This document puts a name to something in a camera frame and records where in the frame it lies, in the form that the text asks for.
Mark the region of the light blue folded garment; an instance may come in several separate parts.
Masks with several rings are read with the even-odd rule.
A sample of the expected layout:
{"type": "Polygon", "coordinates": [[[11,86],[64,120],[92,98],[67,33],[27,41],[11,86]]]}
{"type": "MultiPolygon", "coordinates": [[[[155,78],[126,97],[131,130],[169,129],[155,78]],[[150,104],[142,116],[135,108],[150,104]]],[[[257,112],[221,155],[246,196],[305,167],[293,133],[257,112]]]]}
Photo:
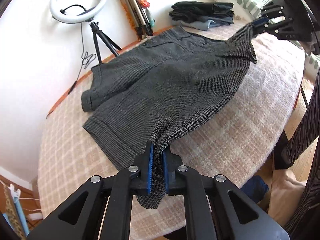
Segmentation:
{"type": "Polygon", "coordinates": [[[182,20],[179,20],[175,24],[188,27],[188,28],[202,30],[202,31],[208,31],[210,28],[226,25],[225,23],[215,22],[213,20],[207,20],[206,22],[195,21],[191,23],[187,23],[182,20]]]}

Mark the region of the black mini tripod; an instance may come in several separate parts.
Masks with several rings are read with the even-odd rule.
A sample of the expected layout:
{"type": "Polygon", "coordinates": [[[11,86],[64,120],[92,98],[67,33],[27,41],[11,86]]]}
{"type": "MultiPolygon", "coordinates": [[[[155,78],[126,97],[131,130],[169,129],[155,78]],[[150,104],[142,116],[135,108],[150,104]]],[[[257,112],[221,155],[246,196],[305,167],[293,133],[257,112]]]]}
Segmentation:
{"type": "Polygon", "coordinates": [[[101,59],[101,53],[100,53],[100,48],[99,48],[99,43],[98,43],[98,37],[101,39],[101,41],[107,46],[109,51],[115,56],[118,57],[119,53],[118,51],[121,51],[122,49],[120,46],[118,46],[112,39],[110,39],[102,30],[100,30],[98,26],[98,22],[91,21],[89,23],[92,33],[93,33],[93,42],[95,46],[95,51],[96,55],[98,58],[99,64],[102,64],[102,59],[101,59]]]}

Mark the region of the stack of folded dark clothes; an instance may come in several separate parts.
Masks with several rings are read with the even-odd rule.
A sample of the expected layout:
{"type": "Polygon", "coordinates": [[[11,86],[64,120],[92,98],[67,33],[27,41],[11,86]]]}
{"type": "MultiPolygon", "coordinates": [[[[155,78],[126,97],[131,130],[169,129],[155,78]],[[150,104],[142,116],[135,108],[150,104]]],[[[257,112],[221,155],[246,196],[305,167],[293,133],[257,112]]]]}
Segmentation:
{"type": "Polygon", "coordinates": [[[174,21],[205,23],[210,20],[214,25],[233,24],[233,3],[177,2],[171,8],[169,16],[174,21]]]}

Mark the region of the grey houndstooth shorts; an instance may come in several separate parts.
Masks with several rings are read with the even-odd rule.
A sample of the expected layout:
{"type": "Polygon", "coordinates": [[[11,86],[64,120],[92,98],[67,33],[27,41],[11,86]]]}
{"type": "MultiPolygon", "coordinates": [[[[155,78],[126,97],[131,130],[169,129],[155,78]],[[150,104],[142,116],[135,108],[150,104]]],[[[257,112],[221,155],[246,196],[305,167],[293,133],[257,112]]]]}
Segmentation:
{"type": "Polygon", "coordinates": [[[251,24],[225,41],[174,27],[92,69],[81,96],[91,112],[83,127],[112,164],[121,170],[148,141],[154,145],[151,192],[137,198],[142,207],[157,208],[165,194],[164,149],[220,111],[257,62],[252,38],[251,24]]]}

